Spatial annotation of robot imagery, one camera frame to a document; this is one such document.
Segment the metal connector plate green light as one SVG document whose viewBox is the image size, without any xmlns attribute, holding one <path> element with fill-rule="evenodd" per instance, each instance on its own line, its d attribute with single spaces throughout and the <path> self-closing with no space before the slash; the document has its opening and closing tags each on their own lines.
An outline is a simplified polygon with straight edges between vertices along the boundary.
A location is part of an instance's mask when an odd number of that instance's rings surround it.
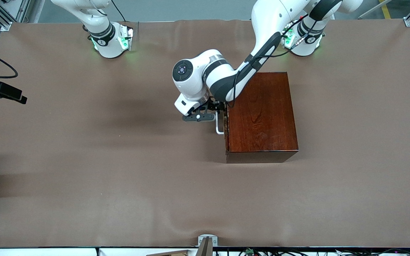
<svg viewBox="0 0 410 256">
<path fill-rule="evenodd" d="M 295 39 L 295 32 L 294 32 L 294 29 L 293 29 L 294 26 L 295 26 L 294 23 L 291 22 L 291 23 L 287 24 L 285 26 L 285 28 L 283 29 L 283 38 L 282 38 L 282 41 L 281 41 L 281 44 L 282 44 L 283 48 L 286 48 L 286 49 L 291 48 L 291 46 L 294 42 L 294 39 Z"/>
<path fill-rule="evenodd" d="M 132 44 L 132 38 L 134 34 L 134 28 L 126 25 L 119 25 L 118 39 L 123 50 L 130 50 Z"/>
</svg>

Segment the brown table cloth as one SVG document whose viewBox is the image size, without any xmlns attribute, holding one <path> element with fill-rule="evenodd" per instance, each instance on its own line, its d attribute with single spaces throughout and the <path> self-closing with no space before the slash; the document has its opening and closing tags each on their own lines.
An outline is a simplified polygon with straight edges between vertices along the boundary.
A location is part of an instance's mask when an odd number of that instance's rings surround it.
<svg viewBox="0 0 410 256">
<path fill-rule="evenodd" d="M 14 24 L 0 57 L 27 104 L 0 100 L 0 247 L 410 247 L 410 27 L 332 20 L 289 76 L 299 152 L 227 164 L 212 123 L 174 107 L 173 65 L 218 49 L 234 66 L 250 21 L 139 25 L 137 50 L 96 53 L 80 24 Z"/>
</svg>

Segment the dark wooden cabinet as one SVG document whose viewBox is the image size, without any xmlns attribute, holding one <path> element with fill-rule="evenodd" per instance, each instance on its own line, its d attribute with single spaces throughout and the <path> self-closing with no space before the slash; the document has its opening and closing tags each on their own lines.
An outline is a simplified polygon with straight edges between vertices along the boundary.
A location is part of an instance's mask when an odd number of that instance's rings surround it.
<svg viewBox="0 0 410 256">
<path fill-rule="evenodd" d="M 299 151 L 286 72 L 256 73 L 228 108 L 226 162 L 285 162 Z"/>
</svg>

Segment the wooden drawer with white handle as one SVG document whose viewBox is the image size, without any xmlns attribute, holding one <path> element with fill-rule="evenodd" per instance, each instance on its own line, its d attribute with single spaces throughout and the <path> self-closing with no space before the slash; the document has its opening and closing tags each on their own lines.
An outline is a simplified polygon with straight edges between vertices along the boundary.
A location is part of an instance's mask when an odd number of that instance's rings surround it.
<svg viewBox="0 0 410 256">
<path fill-rule="evenodd" d="M 218 135 L 223 136 L 227 155 L 229 150 L 229 131 L 227 122 L 227 110 L 225 108 L 223 110 L 215 112 L 215 131 Z"/>
</svg>

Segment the grey metal rail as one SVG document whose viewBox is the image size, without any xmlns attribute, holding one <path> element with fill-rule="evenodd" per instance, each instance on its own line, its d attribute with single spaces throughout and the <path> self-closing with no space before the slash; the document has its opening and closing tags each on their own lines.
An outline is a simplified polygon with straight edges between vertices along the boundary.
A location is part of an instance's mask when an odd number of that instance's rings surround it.
<svg viewBox="0 0 410 256">
<path fill-rule="evenodd" d="M 361 14 L 360 16 L 358 16 L 358 20 L 361 20 L 363 18 L 365 18 L 366 16 L 368 16 L 369 14 L 375 12 L 377 9 L 382 9 L 383 14 L 384 14 L 384 18 L 386 18 L 386 16 L 389 16 L 389 12 L 387 9 L 387 4 L 392 2 L 392 0 L 378 0 L 378 4 L 375 5 L 374 7 L 372 7 L 371 9 L 369 9 L 368 11 L 364 12 L 363 14 Z"/>
</svg>

